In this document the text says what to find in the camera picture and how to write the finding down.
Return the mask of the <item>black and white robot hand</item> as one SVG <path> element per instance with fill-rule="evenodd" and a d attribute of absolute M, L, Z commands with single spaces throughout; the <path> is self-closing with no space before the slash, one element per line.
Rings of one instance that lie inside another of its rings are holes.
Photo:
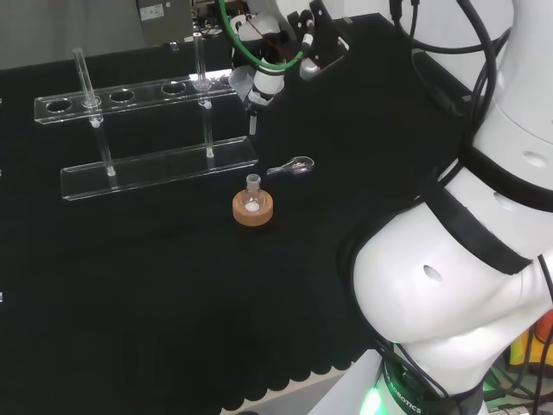
<path fill-rule="evenodd" d="M 304 80 L 344 58 L 346 34 L 322 1 L 237 1 L 230 16 L 217 2 L 222 28 L 232 44 L 229 81 L 251 115 L 268 107 L 295 69 Z"/>

